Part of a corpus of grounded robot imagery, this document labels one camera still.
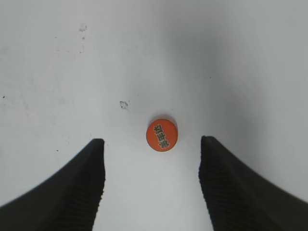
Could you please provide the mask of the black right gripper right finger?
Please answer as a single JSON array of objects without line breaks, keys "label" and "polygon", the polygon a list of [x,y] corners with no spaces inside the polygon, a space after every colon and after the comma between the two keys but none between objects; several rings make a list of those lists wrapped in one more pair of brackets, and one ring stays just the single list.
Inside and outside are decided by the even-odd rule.
[{"label": "black right gripper right finger", "polygon": [[201,138],[199,182],[215,231],[306,231],[307,202],[257,174],[215,137]]}]

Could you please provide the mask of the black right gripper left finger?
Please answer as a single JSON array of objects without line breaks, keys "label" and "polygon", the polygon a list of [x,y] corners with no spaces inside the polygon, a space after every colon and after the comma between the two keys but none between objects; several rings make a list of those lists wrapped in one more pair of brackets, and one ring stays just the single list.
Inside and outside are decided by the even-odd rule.
[{"label": "black right gripper left finger", "polygon": [[104,140],[91,140],[37,187],[0,208],[2,231],[90,231],[105,183]]}]

